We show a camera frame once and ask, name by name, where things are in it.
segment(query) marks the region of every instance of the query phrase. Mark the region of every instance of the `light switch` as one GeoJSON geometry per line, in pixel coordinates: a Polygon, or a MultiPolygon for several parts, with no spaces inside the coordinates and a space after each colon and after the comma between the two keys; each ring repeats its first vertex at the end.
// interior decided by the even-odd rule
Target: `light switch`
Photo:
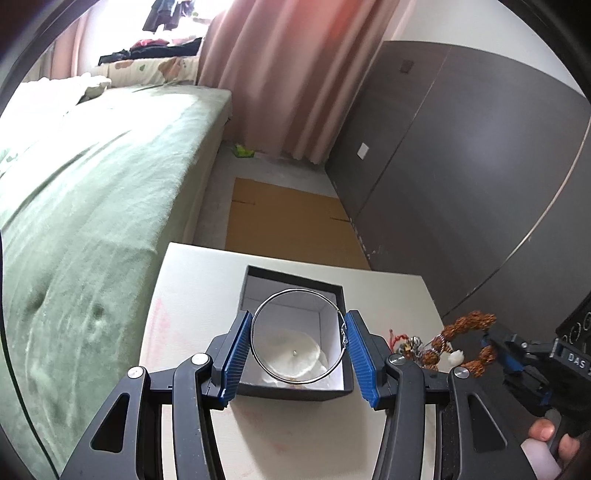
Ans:
{"type": "Polygon", "coordinates": [[[367,152],[369,150],[369,147],[362,143],[361,146],[359,147],[359,150],[357,150],[357,156],[363,160],[365,158],[365,156],[367,155],[367,152]]]}

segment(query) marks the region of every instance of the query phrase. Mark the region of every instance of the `green bed sheet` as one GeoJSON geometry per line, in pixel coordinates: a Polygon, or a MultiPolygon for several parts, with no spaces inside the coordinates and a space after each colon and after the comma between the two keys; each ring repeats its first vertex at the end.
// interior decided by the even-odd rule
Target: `green bed sheet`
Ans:
{"type": "MultiPolygon", "coordinates": [[[[0,177],[4,319],[24,401],[59,472],[139,358],[166,247],[195,197],[191,172],[230,92],[108,90],[47,125],[0,177]]],[[[53,478],[0,359],[0,423],[38,480],[53,478]]]]}

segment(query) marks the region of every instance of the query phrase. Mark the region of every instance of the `white table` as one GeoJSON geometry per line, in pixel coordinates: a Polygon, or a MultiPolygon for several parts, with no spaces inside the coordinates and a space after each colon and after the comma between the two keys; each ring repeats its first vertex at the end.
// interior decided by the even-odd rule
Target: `white table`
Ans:
{"type": "MultiPolygon", "coordinates": [[[[239,309],[246,268],[342,285],[348,310],[359,310],[370,332],[418,335],[442,324],[421,277],[326,267],[170,244],[154,290],[140,365],[148,372],[176,367],[226,333],[239,309]]],[[[384,412],[373,411],[359,387],[326,402],[236,397],[212,412],[223,468],[234,479],[371,478],[384,431],[384,412]]],[[[427,407],[423,479],[433,479],[434,409],[427,407]]],[[[176,478],[171,408],[163,410],[163,467],[176,478]]]]}

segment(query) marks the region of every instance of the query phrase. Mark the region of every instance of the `white pillow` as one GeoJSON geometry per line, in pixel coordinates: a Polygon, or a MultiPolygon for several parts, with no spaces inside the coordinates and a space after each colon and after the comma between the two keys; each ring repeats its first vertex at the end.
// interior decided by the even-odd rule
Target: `white pillow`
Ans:
{"type": "Polygon", "coordinates": [[[110,83],[109,79],[91,77],[90,73],[63,80],[42,78],[21,83],[0,116],[0,177],[87,92],[89,98],[95,98],[110,83]]]}

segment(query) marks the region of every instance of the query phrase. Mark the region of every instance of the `metal screw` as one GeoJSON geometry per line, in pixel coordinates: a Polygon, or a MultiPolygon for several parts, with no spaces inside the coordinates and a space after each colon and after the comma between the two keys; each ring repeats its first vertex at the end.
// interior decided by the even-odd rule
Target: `metal screw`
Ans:
{"type": "Polygon", "coordinates": [[[406,359],[400,355],[399,353],[393,353],[392,355],[390,355],[388,357],[388,362],[390,362],[393,365],[404,365],[406,363],[406,359]]]}
{"type": "Polygon", "coordinates": [[[130,378],[139,378],[144,374],[144,369],[141,367],[130,368],[127,372],[127,376],[130,378]]]}
{"type": "Polygon", "coordinates": [[[466,367],[456,367],[453,374],[458,378],[468,378],[470,376],[470,372],[466,367]]]}
{"type": "Polygon", "coordinates": [[[209,362],[209,355],[206,353],[196,353],[191,357],[193,365],[205,365],[207,362],[209,362]]]}

